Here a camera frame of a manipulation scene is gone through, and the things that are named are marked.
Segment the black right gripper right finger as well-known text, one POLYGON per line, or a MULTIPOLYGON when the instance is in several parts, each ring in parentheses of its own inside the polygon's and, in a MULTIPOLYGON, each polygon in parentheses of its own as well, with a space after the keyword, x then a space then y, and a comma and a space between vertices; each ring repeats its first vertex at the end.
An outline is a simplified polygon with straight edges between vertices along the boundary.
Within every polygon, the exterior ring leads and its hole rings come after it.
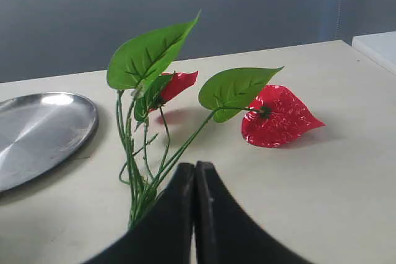
POLYGON ((256 224, 209 162, 195 169, 195 233, 198 263, 308 263, 256 224))

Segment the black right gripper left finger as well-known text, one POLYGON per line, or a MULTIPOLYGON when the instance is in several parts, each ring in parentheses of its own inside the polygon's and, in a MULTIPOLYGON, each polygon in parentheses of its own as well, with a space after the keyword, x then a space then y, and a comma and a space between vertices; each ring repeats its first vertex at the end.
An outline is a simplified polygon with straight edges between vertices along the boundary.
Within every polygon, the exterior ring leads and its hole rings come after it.
POLYGON ((194 165, 178 165, 147 214, 87 263, 190 263, 194 165))

